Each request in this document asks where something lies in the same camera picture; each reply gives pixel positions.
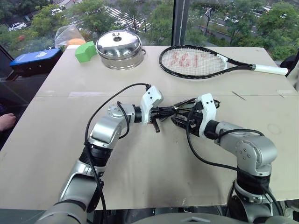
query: beige table surface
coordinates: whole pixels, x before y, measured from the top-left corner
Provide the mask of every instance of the beige table surface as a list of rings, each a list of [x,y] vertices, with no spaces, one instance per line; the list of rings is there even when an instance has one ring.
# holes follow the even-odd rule
[[[286,78],[235,71],[202,81],[184,80],[159,67],[164,48],[145,47],[142,64],[128,71],[107,69],[98,56],[79,64],[75,50],[67,49],[0,151],[0,208],[43,210],[57,202],[82,152],[90,115],[108,96],[137,82],[156,85],[164,94],[161,105],[213,94],[221,101],[218,121],[259,130],[278,148],[270,183],[275,197],[299,198],[299,101]],[[212,49],[239,61],[275,65],[261,48]],[[135,87],[111,103],[138,105],[143,93],[143,87]],[[103,177],[107,208],[225,204],[236,173],[198,161],[184,130],[170,120],[160,128],[161,133],[155,133],[152,125],[136,124],[119,140]],[[192,136],[192,141],[207,160],[236,165],[235,157],[211,140]]]

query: plastic bag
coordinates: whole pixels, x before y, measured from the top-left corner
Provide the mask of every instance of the plastic bag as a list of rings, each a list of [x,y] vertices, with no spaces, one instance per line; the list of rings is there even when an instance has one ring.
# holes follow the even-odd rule
[[[55,48],[68,45],[68,41],[75,38],[85,41],[75,25],[61,27],[55,35]]]

